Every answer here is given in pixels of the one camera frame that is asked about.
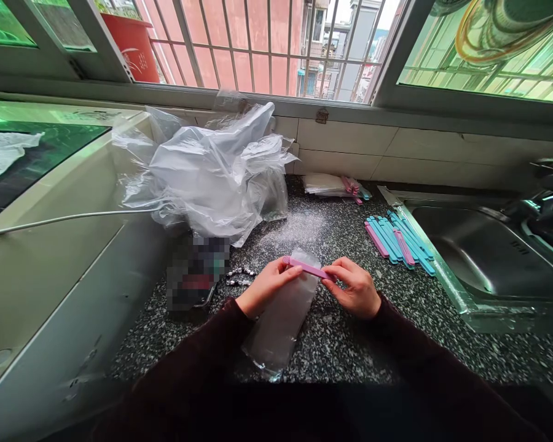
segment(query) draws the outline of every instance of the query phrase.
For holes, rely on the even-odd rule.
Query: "tiled wall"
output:
[[[277,117],[276,122],[275,132],[297,141],[292,151],[301,161],[287,167],[294,174],[528,190],[534,187],[528,162],[553,157],[549,141],[357,123],[322,125],[304,118]]]

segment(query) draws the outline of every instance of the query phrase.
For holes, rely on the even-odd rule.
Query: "sweater sleeve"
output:
[[[379,312],[367,323],[368,333],[460,440],[547,440],[451,352],[400,315],[383,295],[381,299]]]
[[[92,433],[93,441],[172,440],[225,374],[254,322],[233,298],[156,363]]]

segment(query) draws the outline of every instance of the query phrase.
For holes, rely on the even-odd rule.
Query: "hand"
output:
[[[269,262],[252,285],[235,300],[246,316],[253,318],[262,313],[276,291],[302,272],[301,266],[286,268],[282,257]]]
[[[347,285],[346,290],[342,290],[328,279],[321,280],[344,309],[360,319],[375,317],[381,307],[381,298],[375,290],[373,278],[366,270],[347,257],[338,258],[322,270],[336,275]]]

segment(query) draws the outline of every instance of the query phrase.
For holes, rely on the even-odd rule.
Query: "faucet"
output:
[[[522,221],[545,221],[553,218],[553,160],[538,160],[536,166],[540,189],[534,194],[515,200],[503,207],[500,212],[510,219]]]
[[[530,218],[542,221],[553,217],[553,192],[542,190],[522,200],[515,200],[503,207],[500,212],[509,219],[523,220]]]

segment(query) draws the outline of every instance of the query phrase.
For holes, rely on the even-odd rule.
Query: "window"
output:
[[[68,0],[33,0],[33,3],[66,48],[95,51]]]
[[[161,83],[366,104],[399,3],[135,0]]]
[[[0,0],[0,44],[15,46],[36,46],[20,22]]]
[[[398,83],[553,101],[553,4],[531,3],[435,3]]]
[[[506,136],[510,122],[547,133],[553,2],[527,3],[0,0],[0,90],[210,109],[223,88],[279,115],[326,106],[340,121],[391,112],[394,125],[419,115],[415,127],[451,117],[484,120],[473,133],[496,121]]]

